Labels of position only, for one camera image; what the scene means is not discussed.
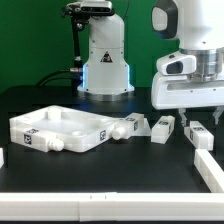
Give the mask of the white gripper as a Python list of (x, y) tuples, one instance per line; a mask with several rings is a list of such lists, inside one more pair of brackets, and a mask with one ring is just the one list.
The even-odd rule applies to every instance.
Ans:
[(186, 108), (218, 106), (214, 123), (224, 113), (224, 62), (221, 53), (172, 53), (157, 60), (151, 102), (155, 109), (178, 109), (183, 127)]

